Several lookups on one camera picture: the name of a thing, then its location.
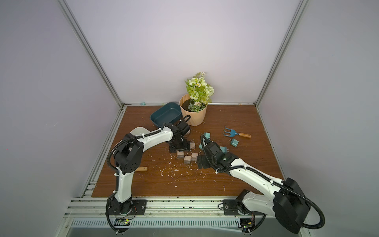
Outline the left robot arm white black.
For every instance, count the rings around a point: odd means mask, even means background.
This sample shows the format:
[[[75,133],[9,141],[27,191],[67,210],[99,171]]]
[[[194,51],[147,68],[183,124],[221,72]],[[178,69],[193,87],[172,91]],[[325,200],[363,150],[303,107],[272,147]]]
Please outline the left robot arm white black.
[[[115,171],[116,188],[108,197],[107,215],[127,215],[134,209],[132,180],[145,151],[161,143],[168,143],[171,153],[190,150],[190,141],[185,139],[185,135],[190,131],[189,120],[190,115],[187,115],[176,124],[169,123],[154,131],[137,127],[111,149],[106,163]]]

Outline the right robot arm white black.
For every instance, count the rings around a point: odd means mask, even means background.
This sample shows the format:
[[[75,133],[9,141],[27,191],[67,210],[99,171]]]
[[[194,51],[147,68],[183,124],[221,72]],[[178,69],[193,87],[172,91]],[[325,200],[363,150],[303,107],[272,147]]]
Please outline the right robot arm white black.
[[[212,168],[216,173],[226,173],[240,179],[260,194],[250,191],[240,195],[242,211],[258,211],[271,215],[288,231],[297,234],[301,228],[317,230],[326,223],[322,210],[301,190],[298,183],[287,178],[282,180],[270,176],[246,163],[237,155],[222,152],[220,146],[200,137],[203,155],[197,157],[200,169]]]

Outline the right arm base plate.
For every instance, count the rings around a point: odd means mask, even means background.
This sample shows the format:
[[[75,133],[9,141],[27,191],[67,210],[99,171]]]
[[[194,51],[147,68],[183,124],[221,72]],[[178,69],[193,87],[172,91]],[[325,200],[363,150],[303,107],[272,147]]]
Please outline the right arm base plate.
[[[224,199],[218,204],[218,208],[226,216],[252,216],[253,214],[262,216],[263,213],[259,211],[259,207],[261,206],[254,202],[244,204],[242,201],[236,199]]]

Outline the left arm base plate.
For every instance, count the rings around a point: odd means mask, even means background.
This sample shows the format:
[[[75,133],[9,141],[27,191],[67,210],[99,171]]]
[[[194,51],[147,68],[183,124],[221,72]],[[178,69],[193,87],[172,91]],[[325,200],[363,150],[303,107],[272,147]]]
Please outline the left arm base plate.
[[[117,199],[111,199],[107,204],[106,213],[108,215],[144,215],[147,207],[146,199],[129,199],[125,202],[119,202]]]

